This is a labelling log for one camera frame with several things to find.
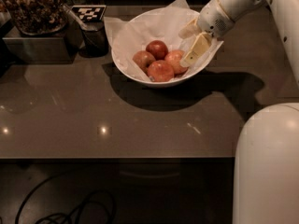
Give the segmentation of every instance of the red apple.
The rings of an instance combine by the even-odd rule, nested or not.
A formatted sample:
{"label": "red apple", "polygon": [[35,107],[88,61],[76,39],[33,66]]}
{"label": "red apple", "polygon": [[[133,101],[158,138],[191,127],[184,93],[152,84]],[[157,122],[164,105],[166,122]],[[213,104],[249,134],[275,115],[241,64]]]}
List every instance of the red apple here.
{"label": "red apple", "polygon": [[147,74],[149,65],[156,61],[156,59],[151,53],[145,50],[140,50],[133,56],[133,61],[139,66],[139,68],[144,73]]}
{"label": "red apple", "polygon": [[174,49],[169,51],[165,56],[165,60],[172,65],[175,71],[175,75],[182,74],[188,70],[188,67],[182,67],[179,63],[184,55],[184,51],[181,49]]}
{"label": "red apple", "polygon": [[158,60],[149,66],[148,76],[153,82],[166,82],[175,76],[175,72],[171,64],[165,60]]}
{"label": "red apple", "polygon": [[168,47],[161,40],[153,40],[146,46],[146,51],[150,52],[156,60],[163,60],[168,53]]}

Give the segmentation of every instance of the white bowl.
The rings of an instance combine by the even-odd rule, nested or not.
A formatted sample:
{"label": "white bowl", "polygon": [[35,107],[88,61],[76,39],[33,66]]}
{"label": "white bowl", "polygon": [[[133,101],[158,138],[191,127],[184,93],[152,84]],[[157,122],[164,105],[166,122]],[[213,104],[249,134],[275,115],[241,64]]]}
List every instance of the white bowl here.
{"label": "white bowl", "polygon": [[[148,18],[151,18],[152,15],[159,14],[162,11],[162,9],[163,8],[158,8],[158,9],[153,9],[151,11],[142,13],[141,15],[133,18],[132,20],[130,20],[128,22],[132,23],[132,24],[134,24],[134,22],[138,23],[140,21],[147,22]],[[185,18],[186,21],[184,20],[184,18],[182,19],[183,20],[182,24],[186,24],[188,22],[189,18],[194,18],[194,17],[196,17],[196,16],[199,15],[198,12],[196,12],[194,10],[190,10],[190,9],[185,9],[184,12],[188,13],[188,17]],[[155,24],[150,23],[150,29],[154,30],[154,27],[152,27],[154,25]],[[178,47],[178,44],[182,42],[182,40],[178,37],[178,32],[179,32],[179,28],[178,28],[178,31],[176,32],[176,34],[173,34],[174,38],[170,38],[170,40],[171,39],[175,40],[175,43],[172,42],[172,44],[176,44],[177,47],[174,47],[174,46],[172,46],[172,44],[167,44],[167,42],[165,42],[165,44],[168,46],[169,50],[172,50],[172,49],[181,49],[181,48]],[[126,33],[124,33],[122,31],[122,33],[120,33],[119,35],[125,36]],[[148,38],[148,42],[150,42],[151,40],[153,40],[153,36],[150,36],[150,37],[151,38]],[[143,43],[142,46],[144,48],[145,44],[147,44],[147,42],[145,42],[145,38],[144,37],[142,39],[142,42],[140,41],[140,43]],[[116,51],[112,47],[111,54],[112,54],[112,59],[113,59],[114,64],[118,67],[118,69],[125,76],[127,76],[130,79],[132,79],[132,80],[134,80],[134,81],[136,81],[136,82],[138,82],[140,84],[143,84],[143,85],[145,85],[147,87],[151,87],[151,88],[167,88],[167,87],[176,86],[176,85],[178,85],[178,84],[180,84],[180,83],[182,83],[182,82],[190,79],[191,77],[194,77],[201,70],[203,70],[209,64],[209,62],[212,60],[212,58],[215,55],[216,51],[221,46],[221,43],[222,42],[217,41],[216,38],[213,38],[211,48],[196,62],[196,64],[194,64],[192,67],[190,67],[188,69],[188,71],[183,76],[181,76],[181,77],[175,77],[175,78],[173,78],[173,79],[171,79],[170,81],[167,81],[167,82],[152,82],[152,81],[150,81],[149,78],[148,78],[148,80],[146,80],[147,77],[144,77],[145,74],[140,74],[141,70],[139,69],[139,67],[137,67],[137,65],[133,62],[133,60],[131,58],[131,57],[133,57],[133,55],[130,52],[127,52],[127,50],[120,50],[119,49],[119,53],[121,53],[121,54],[116,54]],[[122,46],[126,47],[129,50],[130,48],[128,46],[130,46],[130,45],[131,45],[130,42],[127,42],[125,45],[122,45]],[[130,58],[120,59],[121,56],[124,56],[123,55],[124,53],[126,54],[126,56],[129,56],[128,54],[130,53],[130,58],[131,59]]]}

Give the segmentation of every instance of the white robot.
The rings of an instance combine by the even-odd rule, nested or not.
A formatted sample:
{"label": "white robot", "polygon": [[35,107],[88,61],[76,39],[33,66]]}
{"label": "white robot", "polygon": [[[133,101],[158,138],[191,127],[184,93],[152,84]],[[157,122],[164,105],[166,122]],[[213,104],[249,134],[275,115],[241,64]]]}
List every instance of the white robot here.
{"label": "white robot", "polygon": [[[299,0],[211,0],[182,31],[222,36],[268,4],[299,84]],[[253,115],[235,153],[233,224],[299,223],[299,104],[272,105]]]}

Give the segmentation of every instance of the checkered box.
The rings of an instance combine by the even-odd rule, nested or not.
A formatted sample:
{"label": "checkered box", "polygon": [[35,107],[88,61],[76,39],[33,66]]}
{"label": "checkered box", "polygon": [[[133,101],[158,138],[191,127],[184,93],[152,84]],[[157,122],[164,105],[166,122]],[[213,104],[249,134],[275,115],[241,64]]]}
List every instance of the checkered box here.
{"label": "checkered box", "polygon": [[72,10],[84,22],[97,22],[102,20],[106,5],[74,5]]}

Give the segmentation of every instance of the dark floor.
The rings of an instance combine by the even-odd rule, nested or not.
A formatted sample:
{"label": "dark floor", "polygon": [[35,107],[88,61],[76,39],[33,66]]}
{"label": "dark floor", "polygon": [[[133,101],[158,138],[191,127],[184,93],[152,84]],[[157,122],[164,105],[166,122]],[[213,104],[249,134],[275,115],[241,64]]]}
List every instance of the dark floor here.
{"label": "dark floor", "polygon": [[0,224],[231,224],[233,175],[233,159],[1,161]]}

